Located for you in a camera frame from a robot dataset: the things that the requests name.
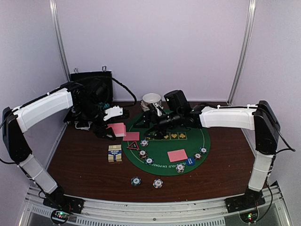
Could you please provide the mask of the aluminium post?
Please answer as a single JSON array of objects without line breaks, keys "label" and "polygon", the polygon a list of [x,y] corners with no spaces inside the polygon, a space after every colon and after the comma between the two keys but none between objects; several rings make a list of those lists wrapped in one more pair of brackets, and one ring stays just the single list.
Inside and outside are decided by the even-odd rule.
[{"label": "aluminium post", "polygon": [[49,7],[50,7],[50,13],[51,13],[51,17],[52,17],[52,21],[53,21],[53,25],[54,25],[56,41],[57,41],[57,45],[58,45],[58,51],[59,51],[59,56],[60,56],[60,60],[61,60],[62,67],[63,67],[64,76],[67,81],[70,81],[70,71],[69,71],[67,58],[66,58],[66,54],[65,54],[65,50],[64,50],[64,46],[63,46],[63,39],[62,39],[62,34],[61,34],[61,29],[60,29],[56,0],[49,0]]},{"label": "aluminium post", "polygon": [[253,25],[254,25],[255,13],[256,13],[256,5],[257,5],[256,0],[249,0],[244,37],[243,37],[241,51],[240,51],[240,55],[239,55],[239,59],[238,59],[238,65],[237,65],[236,72],[235,72],[235,77],[234,77],[232,87],[230,90],[230,94],[229,94],[229,97],[227,100],[228,105],[233,104],[234,97],[235,97],[236,91],[238,89],[239,81],[240,81],[242,71],[244,68],[244,63],[245,63],[246,56],[247,56],[247,50],[248,50],[248,46],[250,44],[250,40],[251,40],[251,36],[252,36],[252,32],[253,32]]}]

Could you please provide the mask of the white ceramic bowl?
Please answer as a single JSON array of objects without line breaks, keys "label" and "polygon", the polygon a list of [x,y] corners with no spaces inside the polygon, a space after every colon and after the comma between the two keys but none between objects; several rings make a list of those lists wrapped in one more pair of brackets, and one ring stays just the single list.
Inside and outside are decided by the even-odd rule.
[{"label": "white ceramic bowl", "polygon": [[142,101],[148,105],[148,104],[161,104],[161,95],[157,93],[147,93],[142,97]]},{"label": "white ceramic bowl", "polygon": [[148,105],[147,105],[147,103],[144,102],[143,100],[141,101],[140,106],[141,106],[141,108],[142,108],[142,110],[143,110],[144,112],[150,110],[149,107],[148,107]]}]

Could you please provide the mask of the aluminium front rail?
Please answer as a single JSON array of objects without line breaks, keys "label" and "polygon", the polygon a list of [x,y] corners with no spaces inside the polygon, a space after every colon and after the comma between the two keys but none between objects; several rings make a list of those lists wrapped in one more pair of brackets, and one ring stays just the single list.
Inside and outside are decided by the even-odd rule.
[{"label": "aluminium front rail", "polygon": [[[265,204],[257,209],[228,212],[226,198],[184,202],[114,202],[81,198],[82,212],[74,213],[62,226],[293,226],[278,185],[263,190]],[[53,208],[44,206],[39,189],[30,186],[17,226],[56,226],[51,221]],[[246,223],[242,217],[258,210],[259,221]]]}]

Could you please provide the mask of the black poker chip case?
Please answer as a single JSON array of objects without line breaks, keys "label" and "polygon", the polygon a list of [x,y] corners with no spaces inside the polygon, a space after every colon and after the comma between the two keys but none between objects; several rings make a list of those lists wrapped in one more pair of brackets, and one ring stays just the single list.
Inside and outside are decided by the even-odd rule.
[{"label": "black poker chip case", "polygon": [[73,106],[63,121],[68,124],[78,122],[82,126],[93,124],[98,115],[104,114],[98,104],[112,103],[112,72],[72,73],[71,81],[76,84],[71,92]]}]

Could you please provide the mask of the gold blue card box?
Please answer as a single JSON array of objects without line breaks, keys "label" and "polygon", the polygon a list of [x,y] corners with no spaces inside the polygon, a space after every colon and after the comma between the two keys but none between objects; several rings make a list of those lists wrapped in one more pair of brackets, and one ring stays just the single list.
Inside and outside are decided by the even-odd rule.
[{"label": "gold blue card box", "polygon": [[110,145],[108,147],[108,162],[121,162],[122,161],[122,146]]}]

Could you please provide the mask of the pink card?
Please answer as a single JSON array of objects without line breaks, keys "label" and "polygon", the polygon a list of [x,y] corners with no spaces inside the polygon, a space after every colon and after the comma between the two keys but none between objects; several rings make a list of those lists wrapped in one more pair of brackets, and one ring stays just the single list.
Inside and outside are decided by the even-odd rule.
[{"label": "pink card", "polygon": [[140,132],[127,132],[123,137],[123,141],[139,141]]},{"label": "pink card", "polygon": [[184,149],[174,150],[167,152],[170,162],[183,161],[188,158],[186,151]]}]

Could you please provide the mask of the teal chip stack in case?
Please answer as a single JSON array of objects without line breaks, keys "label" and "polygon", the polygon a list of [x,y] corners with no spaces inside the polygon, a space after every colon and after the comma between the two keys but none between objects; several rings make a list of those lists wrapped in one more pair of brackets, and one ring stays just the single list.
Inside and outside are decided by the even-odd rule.
[{"label": "teal chip stack in case", "polygon": [[102,102],[100,102],[98,104],[98,106],[103,111],[105,111],[105,110],[107,110],[107,109],[109,109],[111,107],[111,105],[109,103],[102,103]]}]

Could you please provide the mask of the light blue chip stack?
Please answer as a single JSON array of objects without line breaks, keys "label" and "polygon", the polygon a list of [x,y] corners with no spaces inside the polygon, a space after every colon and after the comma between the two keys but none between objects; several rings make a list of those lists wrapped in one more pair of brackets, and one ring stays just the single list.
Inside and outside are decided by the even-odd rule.
[{"label": "light blue chip stack", "polygon": [[163,181],[161,179],[155,179],[153,181],[153,186],[155,188],[161,188],[163,186]]}]

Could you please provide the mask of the lower white ceramic bowl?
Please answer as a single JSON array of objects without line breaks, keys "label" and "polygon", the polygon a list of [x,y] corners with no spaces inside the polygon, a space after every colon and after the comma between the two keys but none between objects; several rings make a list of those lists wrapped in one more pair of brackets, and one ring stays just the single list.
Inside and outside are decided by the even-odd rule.
[{"label": "lower white ceramic bowl", "polygon": [[150,110],[149,107],[148,107],[148,105],[147,105],[147,103],[144,102],[143,100],[141,101],[140,106],[141,106],[141,108],[142,108],[142,110],[143,110],[144,112]]}]

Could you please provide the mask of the black red triangle all-in marker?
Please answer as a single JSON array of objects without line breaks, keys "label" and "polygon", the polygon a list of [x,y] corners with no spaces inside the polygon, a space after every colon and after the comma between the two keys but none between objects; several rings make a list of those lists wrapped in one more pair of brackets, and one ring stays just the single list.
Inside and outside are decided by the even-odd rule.
[{"label": "black red triangle all-in marker", "polygon": [[131,144],[129,144],[127,149],[129,149],[129,150],[140,150],[137,141],[133,141]]}]

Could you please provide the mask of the round green poker mat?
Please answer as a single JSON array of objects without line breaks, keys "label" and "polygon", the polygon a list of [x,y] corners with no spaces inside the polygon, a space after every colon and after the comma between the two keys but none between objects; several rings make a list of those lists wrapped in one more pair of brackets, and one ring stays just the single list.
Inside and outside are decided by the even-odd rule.
[{"label": "round green poker mat", "polygon": [[[148,157],[154,159],[152,165],[147,165],[144,159],[141,159],[138,155],[138,150],[127,149],[128,145],[132,141],[123,141],[122,149],[124,155],[128,160],[137,168],[148,172],[150,174],[159,176],[176,176],[180,175],[175,170],[177,164],[185,165],[184,173],[191,172],[205,162],[205,159],[209,155],[211,147],[211,139],[206,129],[190,129],[185,127],[177,127],[167,131],[167,136],[162,140],[147,139],[149,145],[142,147],[140,140],[137,141],[139,148],[145,150],[148,153]],[[199,149],[205,147],[207,149],[206,154],[202,154]],[[202,159],[195,160],[193,166],[188,166],[185,160],[178,162],[170,162],[167,152],[184,149],[188,158],[194,158],[195,153],[201,153]]]}]

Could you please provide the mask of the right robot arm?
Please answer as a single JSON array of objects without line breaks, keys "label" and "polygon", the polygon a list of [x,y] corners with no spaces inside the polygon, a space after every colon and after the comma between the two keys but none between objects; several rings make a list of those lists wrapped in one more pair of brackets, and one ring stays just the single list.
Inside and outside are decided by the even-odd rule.
[{"label": "right robot arm", "polygon": [[279,139],[283,139],[280,124],[270,105],[260,101],[256,105],[246,106],[210,106],[198,104],[191,107],[187,101],[176,101],[168,98],[170,113],[157,115],[154,104],[136,121],[134,127],[144,128],[145,136],[162,139],[166,131],[172,127],[202,129],[212,127],[248,129],[255,132],[256,156],[248,187],[241,197],[241,204],[250,208],[258,202],[261,191],[266,185],[268,175],[276,155]]}]

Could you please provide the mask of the brown chips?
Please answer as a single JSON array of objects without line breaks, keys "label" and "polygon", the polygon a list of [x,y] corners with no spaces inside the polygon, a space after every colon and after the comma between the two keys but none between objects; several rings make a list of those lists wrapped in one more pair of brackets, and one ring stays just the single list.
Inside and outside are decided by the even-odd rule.
[{"label": "brown chips", "polygon": [[148,153],[145,150],[140,150],[138,155],[141,159],[146,159],[148,157]]},{"label": "brown chips", "polygon": [[202,159],[202,154],[201,153],[195,153],[194,154],[194,159],[195,160],[201,160]]}]

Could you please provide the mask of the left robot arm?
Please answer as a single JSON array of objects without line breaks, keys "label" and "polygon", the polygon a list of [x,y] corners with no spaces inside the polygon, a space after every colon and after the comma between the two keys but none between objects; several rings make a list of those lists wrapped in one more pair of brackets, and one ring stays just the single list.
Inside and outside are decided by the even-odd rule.
[{"label": "left robot arm", "polygon": [[103,82],[100,76],[88,76],[69,81],[60,87],[11,109],[2,112],[2,137],[11,164],[17,165],[57,209],[67,206],[68,200],[63,188],[49,175],[42,164],[34,157],[24,133],[35,124],[62,110],[74,109],[75,116],[93,124],[93,132],[99,138],[115,140],[116,136],[107,126],[112,118],[128,118],[127,106],[105,107]]}]

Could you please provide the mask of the dark chips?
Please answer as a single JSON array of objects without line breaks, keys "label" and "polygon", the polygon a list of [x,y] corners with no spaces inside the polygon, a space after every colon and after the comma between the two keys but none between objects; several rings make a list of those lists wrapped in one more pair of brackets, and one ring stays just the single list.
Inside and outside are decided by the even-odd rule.
[{"label": "dark chips", "polygon": [[206,154],[207,153],[207,149],[205,147],[201,147],[199,149],[199,151],[202,153],[202,154]]},{"label": "dark chips", "polygon": [[154,159],[151,158],[151,157],[148,157],[148,158],[145,159],[145,163],[147,165],[152,165],[154,163]]}]

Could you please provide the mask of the left aluminium post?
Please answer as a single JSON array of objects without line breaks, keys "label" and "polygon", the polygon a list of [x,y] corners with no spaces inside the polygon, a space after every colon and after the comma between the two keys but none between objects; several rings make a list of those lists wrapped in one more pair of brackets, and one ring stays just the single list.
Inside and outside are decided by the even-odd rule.
[{"label": "left aluminium post", "polygon": [[58,45],[58,51],[59,51],[59,56],[60,56],[60,60],[61,60],[62,67],[63,67],[64,76],[67,81],[70,81],[70,71],[69,71],[67,58],[66,58],[66,54],[65,54],[65,50],[64,50],[64,46],[63,46],[63,39],[62,39],[62,34],[61,34],[61,29],[60,29],[56,0],[49,0],[49,7],[50,7],[50,13],[51,13],[51,17],[52,17],[52,21],[53,21],[53,25],[54,25],[56,41],[57,41],[57,45]]}]

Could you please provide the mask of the right aluminium post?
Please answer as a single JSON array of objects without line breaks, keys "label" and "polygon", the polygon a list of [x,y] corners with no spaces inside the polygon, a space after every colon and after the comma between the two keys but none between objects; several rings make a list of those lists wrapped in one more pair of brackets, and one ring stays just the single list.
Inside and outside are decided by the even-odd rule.
[{"label": "right aluminium post", "polygon": [[245,63],[246,56],[247,56],[247,50],[248,50],[248,46],[250,44],[250,40],[251,40],[251,36],[252,36],[252,32],[253,32],[253,25],[254,25],[255,13],[256,13],[256,5],[257,5],[256,0],[249,0],[244,37],[243,37],[241,51],[240,51],[240,55],[239,55],[239,59],[238,59],[238,65],[237,65],[236,72],[235,72],[235,77],[234,77],[232,87],[230,90],[230,94],[229,94],[229,97],[227,100],[228,105],[233,104],[234,97],[235,97],[236,91],[238,89],[239,81],[240,81],[242,71],[244,68],[244,63]]}]

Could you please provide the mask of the pink playing card deck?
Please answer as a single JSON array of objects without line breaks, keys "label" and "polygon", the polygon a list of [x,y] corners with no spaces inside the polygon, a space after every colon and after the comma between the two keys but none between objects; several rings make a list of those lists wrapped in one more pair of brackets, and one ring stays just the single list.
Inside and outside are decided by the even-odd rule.
[{"label": "pink playing card deck", "polygon": [[126,126],[124,123],[111,123],[108,128],[112,128],[116,137],[124,137],[126,135]]}]

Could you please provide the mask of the upper white ceramic bowl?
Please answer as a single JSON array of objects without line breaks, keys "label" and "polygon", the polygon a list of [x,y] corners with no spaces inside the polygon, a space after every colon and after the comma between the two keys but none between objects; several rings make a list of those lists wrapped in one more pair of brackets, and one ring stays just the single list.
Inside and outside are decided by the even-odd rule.
[{"label": "upper white ceramic bowl", "polygon": [[157,93],[147,93],[142,97],[142,101],[148,105],[148,104],[161,104],[161,95]]}]

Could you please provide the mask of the blue round dealer button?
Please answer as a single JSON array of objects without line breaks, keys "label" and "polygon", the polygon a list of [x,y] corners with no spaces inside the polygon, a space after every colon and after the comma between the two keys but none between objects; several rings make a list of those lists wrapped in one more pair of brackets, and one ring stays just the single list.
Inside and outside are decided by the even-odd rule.
[{"label": "blue round dealer button", "polygon": [[193,166],[195,164],[195,159],[190,157],[190,158],[185,160],[185,163],[188,166]]}]

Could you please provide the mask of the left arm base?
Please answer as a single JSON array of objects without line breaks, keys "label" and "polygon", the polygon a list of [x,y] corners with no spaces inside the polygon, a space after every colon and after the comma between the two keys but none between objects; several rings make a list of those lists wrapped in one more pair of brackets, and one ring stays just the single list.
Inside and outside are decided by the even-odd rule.
[{"label": "left arm base", "polygon": [[45,198],[43,205],[53,208],[50,214],[51,221],[56,225],[66,223],[74,214],[80,214],[84,207],[84,200],[81,198],[74,198],[64,196],[63,204],[55,204],[54,201]]}]

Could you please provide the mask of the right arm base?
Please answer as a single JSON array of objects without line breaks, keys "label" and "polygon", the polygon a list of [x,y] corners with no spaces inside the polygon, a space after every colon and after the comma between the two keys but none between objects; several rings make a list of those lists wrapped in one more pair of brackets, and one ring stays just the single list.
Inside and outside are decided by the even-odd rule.
[{"label": "right arm base", "polygon": [[246,197],[245,195],[225,199],[228,213],[238,212],[240,219],[247,224],[255,223],[259,219],[258,207],[265,203],[263,197],[255,199],[254,197]]}]

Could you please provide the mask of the dark blue chip stack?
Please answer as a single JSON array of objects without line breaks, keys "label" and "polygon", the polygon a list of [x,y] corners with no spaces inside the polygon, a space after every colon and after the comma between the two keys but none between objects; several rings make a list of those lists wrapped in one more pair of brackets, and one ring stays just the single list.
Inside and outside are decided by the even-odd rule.
[{"label": "dark blue chip stack", "polygon": [[138,186],[141,184],[141,182],[142,182],[142,180],[140,177],[131,178],[131,185],[133,185],[133,186]]}]

